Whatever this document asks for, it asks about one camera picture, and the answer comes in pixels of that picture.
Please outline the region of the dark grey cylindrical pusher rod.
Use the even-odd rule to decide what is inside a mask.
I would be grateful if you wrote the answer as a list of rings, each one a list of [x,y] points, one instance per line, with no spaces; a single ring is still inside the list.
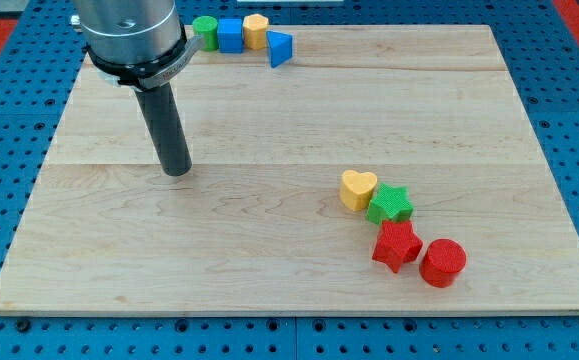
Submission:
[[[192,160],[171,85],[137,92],[136,97],[164,173],[184,175]]]

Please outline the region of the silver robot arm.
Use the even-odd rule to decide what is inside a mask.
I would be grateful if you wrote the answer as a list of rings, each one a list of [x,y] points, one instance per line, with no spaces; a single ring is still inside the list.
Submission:
[[[72,26],[83,33],[105,79],[134,90],[161,167],[192,167],[171,80],[205,46],[187,36],[174,0],[74,0]]]

